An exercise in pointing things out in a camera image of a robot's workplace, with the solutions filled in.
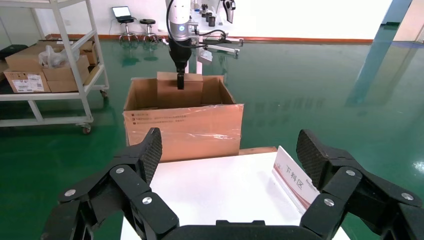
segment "small cardboard box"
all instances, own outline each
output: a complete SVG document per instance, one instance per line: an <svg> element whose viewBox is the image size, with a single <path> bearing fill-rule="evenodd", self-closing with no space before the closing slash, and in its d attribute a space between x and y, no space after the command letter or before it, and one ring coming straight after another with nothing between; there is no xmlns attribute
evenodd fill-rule
<svg viewBox="0 0 424 240"><path fill-rule="evenodd" d="M47 45L50 45L52 48L62 51L65 49L64 42L61 40L39 40L37 42L38 46L43 46L44 48ZM88 58L88 62L91 66L96 66L98 63L98 56L96 52L96 43L93 40L88 40L79 48L79 54L85 55Z"/></svg>
<svg viewBox="0 0 424 240"><path fill-rule="evenodd" d="M4 71L14 93L50 93L49 85L42 71Z"/></svg>
<svg viewBox="0 0 424 240"><path fill-rule="evenodd" d="M161 162L237 155L244 105L235 103L223 76L184 78L184 90L177 89L176 73L132 79L123 112L128 144L160 128Z"/></svg>
<svg viewBox="0 0 424 240"><path fill-rule="evenodd" d="M99 62L99 58L96 52L96 43L94 41L87 41L79 48L79 53L85 55L88 58L88 62L91 66L96 66Z"/></svg>
<svg viewBox="0 0 424 240"><path fill-rule="evenodd" d="M41 72L43 67L39 63L39 54L46 47L34 45L20 52L6 57L6 62L11 71L18 72Z"/></svg>
<svg viewBox="0 0 424 240"><path fill-rule="evenodd" d="M76 61L76 66L78 67L83 83L90 75L89 65L89 60L84 55L79 56L78 61ZM75 82L75 77L69 64L58 68L44 68L43 72L52 93L78 91L77 83Z"/></svg>

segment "white sign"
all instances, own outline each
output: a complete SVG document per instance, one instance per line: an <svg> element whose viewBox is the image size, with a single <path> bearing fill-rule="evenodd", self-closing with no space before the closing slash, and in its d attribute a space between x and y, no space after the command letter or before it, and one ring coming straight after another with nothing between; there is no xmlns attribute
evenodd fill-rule
<svg viewBox="0 0 424 240"><path fill-rule="evenodd" d="M298 210L305 213L320 192L312 185L311 178L281 146L278 147L273 171L280 185L292 193L289 197Z"/></svg>
<svg viewBox="0 0 424 240"><path fill-rule="evenodd" d="M64 44L64 41L57 41L56 44Z"/></svg>
<svg viewBox="0 0 424 240"><path fill-rule="evenodd" d="M12 80L19 93L44 92L43 81L38 74L28 74L26 80Z"/></svg>

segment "black cable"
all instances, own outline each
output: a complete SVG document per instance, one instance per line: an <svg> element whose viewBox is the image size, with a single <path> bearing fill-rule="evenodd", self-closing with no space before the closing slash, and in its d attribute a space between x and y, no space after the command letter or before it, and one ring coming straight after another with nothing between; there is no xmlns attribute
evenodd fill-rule
<svg viewBox="0 0 424 240"><path fill-rule="evenodd" d="M215 30L212 30L212 31L207 32L207 33L199 34L199 36L206 36L206 35L209 35L209 34L212 34L212 33L215 33L215 32L221 32L221 33L224 34L224 36L227 35L223 30L221 30L221 29L215 29Z"/></svg>
<svg viewBox="0 0 424 240"><path fill-rule="evenodd" d="M169 2L168 8L166 9L166 28L168 30L169 38L171 40L173 40L178 46L180 46L182 48L188 48L188 49L199 49L199 48L207 48L208 45L218 45L218 44L224 43L223 41L225 41L227 35L223 30L220 30L220 29L215 29L215 30L212 30L212 31L207 32L207 33L199 34L199 36L205 36L205 35L210 35L211 33L214 33L214 32L222 32L224 34L222 41L218 41L217 43L214 43L214 44L208 44L208 45L205 44L205 45L199 45L199 46L184 46L184 45L180 44L178 41L175 41L173 36L172 36L172 32L171 32L171 29L170 29L170 23L169 23L170 11L171 11L171 6L172 6L173 2L174 2L174 0L171 0Z"/></svg>

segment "stool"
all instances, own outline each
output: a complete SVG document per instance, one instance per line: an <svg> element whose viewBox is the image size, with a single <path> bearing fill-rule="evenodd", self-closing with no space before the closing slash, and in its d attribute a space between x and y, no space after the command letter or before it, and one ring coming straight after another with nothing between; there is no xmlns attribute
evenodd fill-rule
<svg viewBox="0 0 424 240"><path fill-rule="evenodd" d="M153 19L141 19L140 20L140 24L147 25L147 33L141 34L142 36L144 36L143 41L146 41L146 37L148 37L148 39L151 39L151 37L153 37L155 42L158 40L158 35L156 35L155 33L152 32L152 25L155 24L155 23L156 23L156 21L153 20Z"/></svg>
<svg viewBox="0 0 424 240"><path fill-rule="evenodd" d="M117 20L118 23L125 24L125 32L119 36L119 42L121 42L122 37L128 37L128 42L131 42L131 37L134 37L137 40L137 42L139 41L139 38L137 37L137 35L134 32L131 32L128 30L128 24L133 23L134 19L136 18L132 17L131 19Z"/></svg>

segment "textured finger pad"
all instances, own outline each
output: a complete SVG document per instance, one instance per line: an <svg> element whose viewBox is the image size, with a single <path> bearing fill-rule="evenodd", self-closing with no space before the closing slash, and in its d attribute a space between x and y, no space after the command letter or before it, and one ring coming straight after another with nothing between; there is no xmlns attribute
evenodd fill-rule
<svg viewBox="0 0 424 240"><path fill-rule="evenodd" d="M147 148L140 160L143 163L146 183L150 185L162 156L162 136L159 128L151 128L146 138Z"/></svg>
<svg viewBox="0 0 424 240"><path fill-rule="evenodd" d="M324 151L320 151L322 146L310 130L303 129L300 131L296 146L297 158L318 190L322 188L320 186L321 177L328 162L328 159L324 156Z"/></svg>

